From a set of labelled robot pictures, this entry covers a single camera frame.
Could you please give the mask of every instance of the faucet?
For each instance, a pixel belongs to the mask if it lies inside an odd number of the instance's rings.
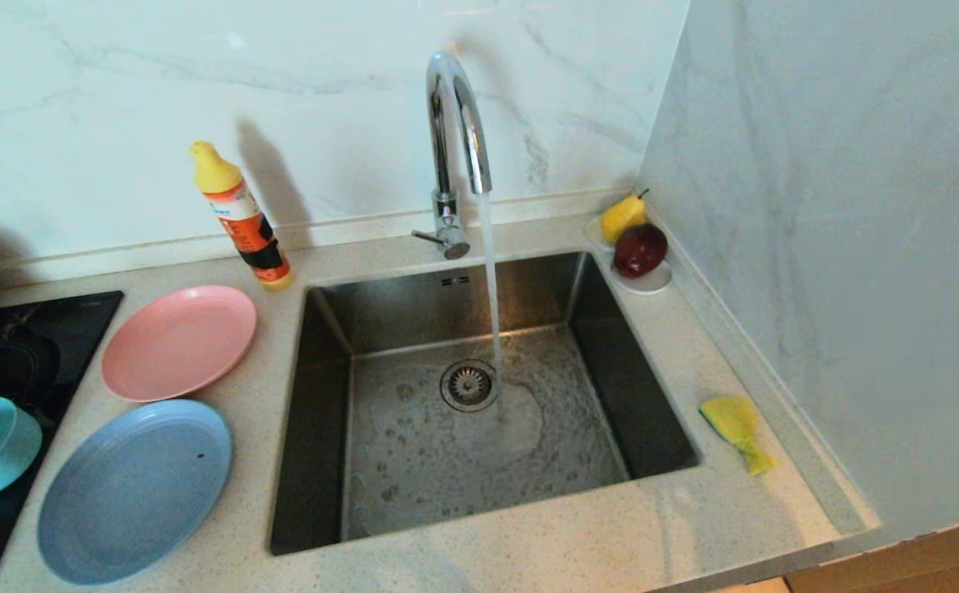
[[[458,259],[469,252],[469,241],[461,229],[457,214],[457,191],[450,185],[447,165],[447,123],[441,91],[453,97],[457,121],[461,126],[461,145],[468,157],[469,180],[472,193],[490,191],[490,165],[487,162],[487,143],[483,138],[483,124],[476,109],[472,85],[457,59],[447,52],[436,52],[428,61],[426,97],[428,124],[432,133],[432,155],[435,159],[435,189],[432,190],[432,209],[435,215],[435,234],[413,231],[413,236],[438,244],[446,259]]]

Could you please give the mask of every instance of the pear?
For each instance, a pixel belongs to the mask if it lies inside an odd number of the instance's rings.
[[[623,231],[631,226],[643,225],[646,222],[644,215],[644,195],[648,190],[634,193],[623,198],[621,202],[601,214],[601,233],[604,240],[612,245],[619,240]]]

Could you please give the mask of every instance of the wooden cabinet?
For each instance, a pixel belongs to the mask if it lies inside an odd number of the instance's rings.
[[[792,593],[959,593],[959,528],[785,578]]]

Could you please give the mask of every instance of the marble wall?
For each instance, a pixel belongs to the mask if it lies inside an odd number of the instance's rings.
[[[219,233],[197,138],[280,226],[426,209],[442,48],[479,94],[492,198],[632,184],[687,7],[0,0],[0,259]]]
[[[886,522],[959,521],[959,2],[696,2],[641,173]]]

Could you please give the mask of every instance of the running water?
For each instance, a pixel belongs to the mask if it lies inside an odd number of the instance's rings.
[[[483,251],[487,258],[487,296],[490,299],[490,329],[494,343],[494,370],[502,375],[502,338],[498,322],[498,278],[494,275],[494,226],[490,222],[490,196],[477,195],[479,222],[483,226]]]

